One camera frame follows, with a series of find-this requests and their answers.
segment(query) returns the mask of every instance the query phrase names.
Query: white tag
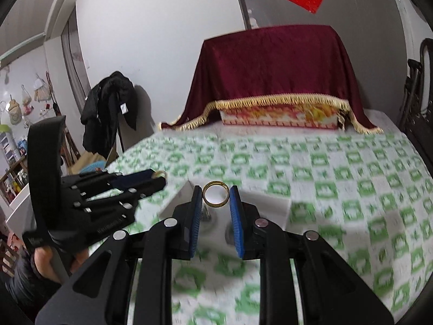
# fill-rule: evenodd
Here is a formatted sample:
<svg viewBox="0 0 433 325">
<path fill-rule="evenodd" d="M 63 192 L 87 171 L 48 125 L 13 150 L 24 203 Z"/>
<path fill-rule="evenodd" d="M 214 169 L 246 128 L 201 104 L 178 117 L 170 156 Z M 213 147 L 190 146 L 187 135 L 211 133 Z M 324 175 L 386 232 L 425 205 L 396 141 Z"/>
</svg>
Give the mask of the white tag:
<svg viewBox="0 0 433 325">
<path fill-rule="evenodd" d="M 42 88 L 43 86 L 44 86 L 44 83 L 41 81 L 40 78 L 38 78 L 38 79 L 35 81 L 35 90 L 38 90 L 39 88 Z"/>
<path fill-rule="evenodd" d="M 120 109 L 122 110 L 122 115 L 124 115 L 125 113 L 128 112 L 128 108 L 126 107 L 125 103 L 123 103 L 122 105 L 120 105 Z"/>
</svg>

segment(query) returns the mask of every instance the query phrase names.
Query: ceiling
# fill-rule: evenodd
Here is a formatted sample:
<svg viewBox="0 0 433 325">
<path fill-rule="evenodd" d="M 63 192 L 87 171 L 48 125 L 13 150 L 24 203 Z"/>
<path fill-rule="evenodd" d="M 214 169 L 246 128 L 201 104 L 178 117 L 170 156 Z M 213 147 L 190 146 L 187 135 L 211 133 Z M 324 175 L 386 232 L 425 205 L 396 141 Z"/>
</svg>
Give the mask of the ceiling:
<svg viewBox="0 0 433 325">
<path fill-rule="evenodd" d="M 0 55 L 43 33 L 53 0 L 17 0 L 0 26 Z"/>
</svg>

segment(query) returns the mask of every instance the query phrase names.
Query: open white box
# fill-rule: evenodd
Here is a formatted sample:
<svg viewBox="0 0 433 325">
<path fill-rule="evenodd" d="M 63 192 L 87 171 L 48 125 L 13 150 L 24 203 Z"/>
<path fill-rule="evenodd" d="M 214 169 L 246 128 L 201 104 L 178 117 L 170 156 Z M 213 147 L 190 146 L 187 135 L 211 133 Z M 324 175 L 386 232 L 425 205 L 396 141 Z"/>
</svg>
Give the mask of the open white box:
<svg viewBox="0 0 433 325">
<path fill-rule="evenodd" d="M 161 219 L 171 217 L 176 206 L 191 201 L 194 187 L 196 185 L 203 189 L 208 182 L 209 180 L 200 178 L 192 178 L 191 180 L 186 181 L 179 192 L 160 212 L 159 217 Z M 290 207 L 289 199 L 263 193 L 244 191 L 242 189 L 239 189 L 239 194 L 242 202 L 250 203 L 257 207 L 261 217 L 265 217 L 276 223 L 283 230 L 285 229 Z M 226 196 L 227 193 L 225 189 L 220 186 L 210 187 L 206 192 L 206 199 L 215 204 L 224 201 Z M 201 248 L 211 248 L 230 256 L 237 256 L 235 247 L 227 242 L 230 238 L 226 238 L 226 235 L 228 234 L 228 226 L 231 224 L 229 202 L 219 208 L 209 207 L 203 202 L 203 208 L 205 208 L 205 206 L 211 215 L 211 221 L 201 221 L 198 246 Z"/>
</svg>

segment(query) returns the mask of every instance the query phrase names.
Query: velvet cloth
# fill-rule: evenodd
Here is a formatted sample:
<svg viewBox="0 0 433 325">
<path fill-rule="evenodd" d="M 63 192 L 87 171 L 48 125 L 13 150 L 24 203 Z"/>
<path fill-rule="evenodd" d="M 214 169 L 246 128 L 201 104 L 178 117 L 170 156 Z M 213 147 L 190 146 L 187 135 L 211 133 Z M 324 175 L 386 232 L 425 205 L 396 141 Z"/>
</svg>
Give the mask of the velvet cloth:
<svg viewBox="0 0 433 325">
<path fill-rule="evenodd" d="M 203 114 L 207 104 L 270 94 L 325 94 L 348 100 L 358 122 L 365 116 L 349 56 L 330 26 L 287 25 L 205 40 L 188 100 L 176 128 Z M 220 119 L 213 111 L 206 120 Z"/>
</svg>

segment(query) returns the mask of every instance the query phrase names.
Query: wooden chair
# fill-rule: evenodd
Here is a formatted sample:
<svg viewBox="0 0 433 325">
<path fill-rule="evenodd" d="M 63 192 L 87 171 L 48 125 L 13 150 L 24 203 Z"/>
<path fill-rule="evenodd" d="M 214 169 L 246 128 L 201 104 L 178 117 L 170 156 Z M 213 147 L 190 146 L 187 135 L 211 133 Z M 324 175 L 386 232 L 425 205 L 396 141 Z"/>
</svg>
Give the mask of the wooden chair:
<svg viewBox="0 0 433 325">
<path fill-rule="evenodd" d="M 9 247 L 5 241 L 0 240 L 0 271 L 5 272 L 11 277 L 14 276 L 17 260 L 18 253 Z"/>
</svg>

